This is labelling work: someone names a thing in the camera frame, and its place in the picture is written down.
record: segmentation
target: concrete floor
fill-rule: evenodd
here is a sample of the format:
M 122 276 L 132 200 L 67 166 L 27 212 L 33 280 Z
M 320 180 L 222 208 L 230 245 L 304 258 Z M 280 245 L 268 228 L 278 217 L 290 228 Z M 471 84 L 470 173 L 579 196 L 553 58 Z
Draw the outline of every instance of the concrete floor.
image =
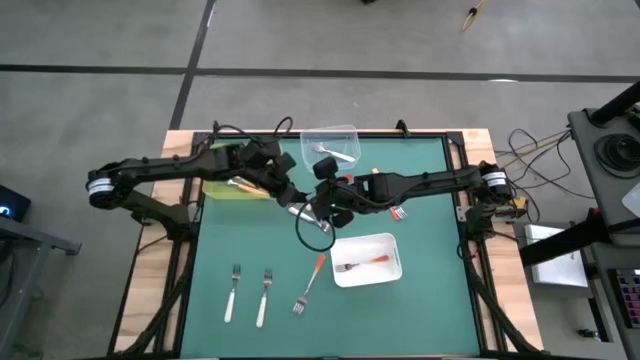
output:
M 640 75 L 640 11 L 632 0 L 492 0 L 461 35 L 473 4 L 219 0 L 199 66 Z M 0 63 L 186 67 L 204 5 L 6 0 L 0 4 Z M 77 258 L 51 259 L 42 280 L 47 296 L 33 304 L 23 329 L 22 341 L 42 347 L 46 359 L 106 351 L 140 228 L 124 211 L 89 206 L 86 172 L 126 157 L 156 156 L 182 80 L 0 73 L 0 182 L 33 199 L 29 224 L 84 243 Z M 270 129 L 285 116 L 297 128 L 391 127 L 402 118 L 415 128 L 489 128 L 494 147 L 506 149 L 514 128 L 539 137 L 555 133 L 569 111 L 600 106 L 628 85 L 196 77 L 181 128 L 208 129 L 217 119 Z M 568 141 L 562 151 L 573 174 L 561 183 L 590 194 L 575 147 Z M 538 169 L 547 176 L 563 172 L 554 155 Z M 535 182 L 528 178 L 522 185 Z M 552 186 L 531 195 L 549 221 L 579 220 L 594 205 Z M 536 293 L 546 349 L 624 358 L 619 341 L 600 344 L 575 335 L 577 327 L 593 326 L 586 304 Z

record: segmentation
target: orange-handled utensil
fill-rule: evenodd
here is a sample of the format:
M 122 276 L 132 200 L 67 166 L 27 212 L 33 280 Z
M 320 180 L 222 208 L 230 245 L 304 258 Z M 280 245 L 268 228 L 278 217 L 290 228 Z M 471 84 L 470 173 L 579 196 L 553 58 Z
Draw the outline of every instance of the orange-handled utensil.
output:
M 316 275 L 320 269 L 322 269 L 322 265 L 324 265 L 324 261 L 327 257 L 324 254 L 318 255 L 318 260 L 316 261 L 316 267 L 313 269 L 313 274 L 311 275 L 311 280 L 309 280 L 309 284 L 307 285 L 307 289 L 304 291 L 304 294 L 298 298 L 296 304 L 293 305 L 293 313 L 301 315 L 304 311 L 304 307 L 307 305 L 307 294 L 309 294 L 309 289 L 311 289 L 311 285 L 313 284 L 313 280 L 316 279 Z
M 335 268 L 336 268 L 336 272 L 345 272 L 345 271 L 349 271 L 349 270 L 353 269 L 354 267 L 356 267 L 358 265 L 374 264 L 374 263 L 385 262 L 385 261 L 389 261 L 389 255 L 378 256 L 377 258 L 371 259 L 369 261 L 356 263 L 356 264 L 336 265 Z

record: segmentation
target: green table surface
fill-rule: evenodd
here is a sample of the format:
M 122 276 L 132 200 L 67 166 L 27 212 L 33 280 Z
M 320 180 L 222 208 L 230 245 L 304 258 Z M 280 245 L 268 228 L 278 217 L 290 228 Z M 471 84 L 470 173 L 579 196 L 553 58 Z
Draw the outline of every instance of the green table surface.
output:
M 298 162 L 290 174 L 302 191 L 318 181 L 307 172 L 298 140 L 282 140 Z M 360 139 L 362 157 L 343 173 L 413 175 L 444 171 L 442 140 Z M 331 258 L 313 285 L 302 316 L 292 313 L 313 271 L 317 254 L 294 232 L 294 216 L 273 200 L 214 200 L 207 197 L 181 356 L 319 357 L 465 354 L 479 352 L 451 195 L 412 199 L 409 217 L 395 222 L 389 212 L 356 215 L 338 238 L 389 232 L 403 267 L 397 281 L 340 288 Z M 328 236 L 300 224 L 314 245 Z M 242 266 L 233 319 L 224 312 L 234 263 Z M 265 268 L 273 271 L 265 324 L 256 327 Z

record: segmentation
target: white square bowl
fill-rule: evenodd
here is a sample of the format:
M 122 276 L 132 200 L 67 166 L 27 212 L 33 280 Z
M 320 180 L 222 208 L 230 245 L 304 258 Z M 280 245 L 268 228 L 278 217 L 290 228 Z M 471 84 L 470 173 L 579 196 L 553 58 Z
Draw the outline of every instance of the white square bowl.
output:
M 336 265 L 362 263 L 383 255 L 389 256 L 389 260 L 336 272 Z M 402 277 L 396 239 L 389 233 L 337 239 L 331 248 L 331 263 L 333 278 L 340 287 L 378 284 Z

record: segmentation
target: clear plastic container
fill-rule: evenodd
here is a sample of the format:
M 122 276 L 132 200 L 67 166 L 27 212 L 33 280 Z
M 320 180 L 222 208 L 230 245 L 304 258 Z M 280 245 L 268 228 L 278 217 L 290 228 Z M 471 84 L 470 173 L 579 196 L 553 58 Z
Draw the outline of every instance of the clear plastic container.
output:
M 338 169 L 353 169 L 361 155 L 358 130 L 352 125 L 302 130 L 300 146 L 302 159 L 311 173 L 313 165 L 329 156 L 336 159 Z

